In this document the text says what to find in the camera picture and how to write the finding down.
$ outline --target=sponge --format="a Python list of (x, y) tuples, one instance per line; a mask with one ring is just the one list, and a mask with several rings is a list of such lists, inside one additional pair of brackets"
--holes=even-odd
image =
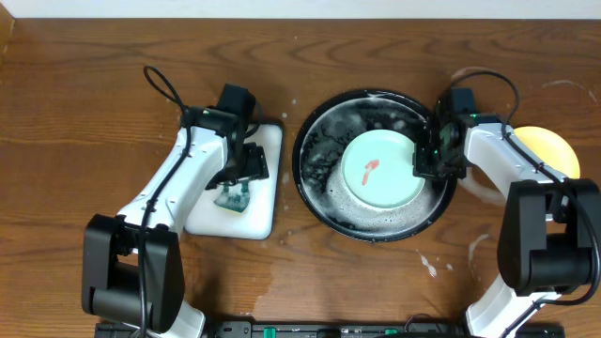
[(248, 182), (243, 182), (234, 186), (223, 185), (222, 193), (213, 203), (219, 207), (242, 213), (250, 201), (251, 193), (248, 189)]

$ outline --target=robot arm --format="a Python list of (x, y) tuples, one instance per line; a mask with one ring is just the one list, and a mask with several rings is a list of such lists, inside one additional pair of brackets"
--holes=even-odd
[[(179, 236), (206, 188), (269, 176), (263, 148), (244, 143), (254, 104), (246, 89), (227, 84), (216, 108), (188, 107), (190, 151), (166, 182), (145, 229), (146, 307), (153, 336), (192, 338), (202, 333), (204, 315), (183, 300)], [(139, 268), (118, 257), (137, 253), (146, 202), (181, 157), (186, 137), (182, 128), (159, 171), (116, 217), (95, 215), (89, 222), (82, 280), (86, 313), (133, 327), (140, 323)]]
[[(177, 133), (176, 144), (159, 171), (154, 175), (144, 189), (124, 206), (117, 216), (131, 224), (140, 224), (146, 208), (146, 202), (167, 172), (173, 167), (186, 144), (186, 130), (182, 128)], [(181, 235), (184, 223), (192, 210), (194, 203), (209, 182), (227, 163), (227, 139), (215, 131), (200, 127), (192, 127), (192, 143), (188, 159), (177, 169), (163, 189), (155, 210), (150, 215), (150, 225), (154, 228), (164, 224), (169, 231)]]
[[(476, 111), (471, 90), (453, 88), (441, 98), (428, 121), (429, 133), (416, 142), (414, 154), (416, 176), (463, 178), (466, 167), (476, 165), (505, 197), (498, 247), (501, 274), (465, 315), (470, 334), (487, 338), (513, 337), (540, 310), (541, 300), (556, 300), (593, 278), (591, 239), (582, 220), (540, 167), (504, 140), (512, 137), (521, 152), (544, 165), (510, 126), (504, 127), (505, 135), (494, 115)], [(566, 179), (561, 172), (546, 169), (559, 181)], [(571, 180), (570, 185), (587, 211), (601, 204), (590, 180)], [(598, 213), (591, 213), (598, 232)], [(547, 220), (566, 223), (565, 234), (548, 235)]]

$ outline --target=yellow object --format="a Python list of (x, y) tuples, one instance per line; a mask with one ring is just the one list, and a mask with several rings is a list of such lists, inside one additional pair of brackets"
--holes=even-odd
[(514, 132), (524, 145), (553, 169), (570, 178), (580, 178), (578, 157), (560, 135), (540, 127), (521, 127)]

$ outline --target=wooden table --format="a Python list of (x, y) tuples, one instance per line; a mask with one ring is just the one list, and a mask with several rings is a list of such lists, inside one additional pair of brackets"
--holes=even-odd
[[(601, 182), (599, 22), (19, 20), (0, 66), (1, 336), (92, 335), (98, 319), (80, 305), (85, 225), (129, 203), (176, 136), (177, 107), (146, 83), (146, 63), (189, 104), (215, 103), (224, 83), (250, 88), (285, 124), (284, 175), (301, 123), (331, 96), (383, 87), (432, 106), (454, 73), (495, 69), (521, 89), (514, 124), (556, 131)], [(495, 79), (467, 85), (484, 111), (513, 104)], [(183, 236), (186, 299), (256, 320), (459, 317), (498, 273), (502, 213), (458, 189), (419, 236), (371, 244), (334, 233), (282, 181), (269, 239)], [(598, 336), (600, 304), (534, 319)]]

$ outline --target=black cable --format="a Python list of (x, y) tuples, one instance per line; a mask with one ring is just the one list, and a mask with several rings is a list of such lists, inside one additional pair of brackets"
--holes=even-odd
[[(169, 90), (173, 92), (173, 87), (170, 86), (169, 81), (167, 81), (167, 79), (164, 77), (164, 75), (162, 75), (158, 69), (152, 67), (152, 66), (146, 66), (149, 67), (150, 69), (152, 69), (152, 71), (159, 75), (159, 77), (161, 77), (161, 80), (163, 80), (166, 84), (168, 84), (167, 86), (169, 87)], [(177, 92), (174, 93), (175, 97), (172, 97), (171, 95), (169, 95), (168, 93), (166, 93), (164, 90), (162, 90), (153, 80), (152, 78), (150, 78), (150, 75), (148, 74), (148, 72), (145, 70), (144, 71), (144, 76), (146, 77), (146, 79), (148, 80), (148, 82), (150, 83), (150, 85), (152, 85), (153, 88), (157, 89), (157, 91), (159, 93), (161, 93), (161, 95), (163, 95), (164, 97), (166, 97), (168, 100), (172, 101), (173, 103), (176, 103), (177, 105), (179, 105), (181, 107), (181, 104), (183, 104), (183, 102), (181, 101), (181, 99), (179, 98), (179, 95), (177, 94)], [(256, 104), (256, 110), (259, 113), (259, 118), (257, 120), (257, 122), (254, 124), (254, 126), (249, 130), (246, 131), (245, 137), (249, 138), (253, 135), (256, 134), (256, 131), (258, 131), (259, 127), (261, 126), (261, 123), (263, 123), (263, 107), (261, 106), (261, 103), (259, 103), (258, 100), (255, 101)]]
[[(413, 324), (413, 320), (415, 320), (418, 317), (432, 318), (432, 315), (429, 315), (429, 314), (412, 315), (411, 318), (407, 321), (407, 323), (405, 323), (405, 327), (403, 327), (403, 329), (405, 329), (405, 332), (409, 332), (409, 327), (411, 326), (411, 324)], [(440, 329), (439, 324), (435, 323), (434, 325), (436, 325), (436, 329), (439, 331), (439, 333), (442, 333), (442, 330)]]
[(246, 131), (246, 138), (253, 136), (256, 133), (256, 131), (259, 130), (259, 127), (261, 127), (261, 123), (263, 122), (263, 107), (261, 106), (261, 103), (259, 103), (258, 100), (256, 100), (255, 103), (256, 110), (259, 113), (259, 119), (249, 131)]
[[(165, 93), (162, 89), (160, 89), (155, 84), (155, 82), (150, 77), (150, 74), (148, 73), (149, 70), (151, 70), (153, 73), (155, 73), (157, 76), (159, 76), (161, 78), (161, 80), (165, 83), (165, 85), (169, 88), (169, 90), (173, 94), (173, 97), (171, 97), (169, 94)], [(144, 268), (144, 260), (145, 260), (145, 256), (146, 256), (146, 227), (148, 225), (148, 218), (150, 217), (150, 213), (154, 211), (154, 206), (157, 203), (157, 199), (159, 198), (161, 191), (167, 185), (167, 182), (169, 182), (169, 179), (171, 179), (171, 177), (176, 173), (176, 171), (177, 171), (178, 167), (181, 165), (181, 163), (184, 162), (184, 160), (188, 156), (188, 153), (190, 152), (191, 142), (192, 142), (192, 125), (190, 123), (190, 119), (188, 118), (187, 106), (181, 100), (181, 97), (177, 93), (176, 89), (171, 85), (169, 80), (167, 80), (167, 78), (158, 69), (156, 69), (153, 66), (144, 66), (144, 76), (146, 77), (148, 82), (155, 89), (157, 89), (161, 94), (163, 94), (169, 100), (177, 103), (177, 105), (181, 109), (181, 113), (183, 116), (182, 119), (184, 121), (184, 127), (186, 128), (186, 145), (184, 146), (184, 149), (182, 150), (181, 155), (177, 159), (174, 166), (171, 168), (171, 170), (169, 170), (167, 175), (162, 179), (162, 181), (159, 184), (159, 186), (157, 187), (157, 189), (154, 191), (154, 193), (152, 193), (150, 199), (148, 199), (148, 201), (146, 201), (146, 209), (144, 210), (144, 214), (142, 216), (142, 223), (140, 224), (140, 236), (138, 237), (138, 268), (139, 268), (139, 275), (140, 275), (139, 279), (140, 279), (140, 311), (141, 311), (139, 332), (141, 333), (142, 337), (146, 337), (146, 330), (148, 329), (148, 322), (147, 322), (148, 319), (147, 319), (147, 310), (146, 310), (146, 274), (145, 274), (145, 268)]]
[(561, 182), (558, 178), (553, 176), (547, 170), (547, 168), (545, 168), (545, 164), (543, 162), (539, 163), (539, 162), (535, 161), (529, 154), (527, 154), (522, 148), (520, 148), (514, 142), (514, 140), (512, 140), (512, 136), (513, 136), (512, 133), (507, 132), (507, 125), (511, 121), (514, 114), (517, 112), (517, 108), (519, 107), (519, 103), (520, 103), (520, 95), (519, 95), (519, 91), (517, 90), (516, 85), (511, 80), (509, 80), (509, 78), (507, 78), (506, 76), (504, 76), (500, 73), (497, 73), (496, 71), (480, 70), (480, 71), (475, 71), (473, 73), (466, 74), (466, 75), (461, 76), (460, 78), (452, 81), (451, 85), (449, 86), (449, 89), (447, 89), (447, 90), (450, 90), (451, 87), (457, 85), (458, 83), (460, 83), (466, 79), (469, 79), (469, 78), (475, 77), (475, 76), (481, 76), (481, 75), (490, 75), (490, 76), (497, 77), (501, 80), (504, 80), (514, 91), (514, 94), (516, 96), (516, 104), (515, 104), (514, 108), (512, 109), (511, 113), (509, 114), (509, 116), (501, 122), (501, 135), (502, 135), (503, 139), (505, 141), (507, 141), (507, 143), (520, 156), (522, 156), (527, 162), (529, 162), (532, 166), (534, 166), (534, 168), (536, 168), (536, 170), (538, 170), (541, 174), (548, 177), (560, 189), (560, 191), (563, 193), (563, 195), (567, 197), (568, 201), (574, 206), (577, 214), (580, 217), (582, 217), (582, 220), (586, 226), (587, 232), (589, 233), (589, 236), (591, 237), (591, 246), (592, 246), (592, 254), (593, 254), (593, 271), (592, 271), (593, 279), (591, 281), (591, 287), (582, 297), (575, 299), (575, 300), (537, 300), (537, 301), (535, 301), (532, 304), (532, 306), (526, 311), (526, 313), (524, 313), (509, 328), (507, 328), (505, 330), (505, 333), (503, 334), (502, 337), (506, 337), (512, 330), (514, 330), (516, 327), (521, 325), (521, 323), (523, 321), (527, 320), (528, 317), (535, 310), (539, 310), (541, 308), (542, 304), (573, 306), (573, 305), (580, 305), (580, 304), (590, 300), (599, 287), (599, 278), (600, 278), (599, 271), (601, 271), (601, 259), (599, 257), (599, 240), (594, 231), (593, 222), (591, 221), (591, 218), (589, 217), (588, 213), (586, 212), (586, 210), (584, 209), (582, 204), (572, 194), (572, 192), (566, 187), (567, 183)]

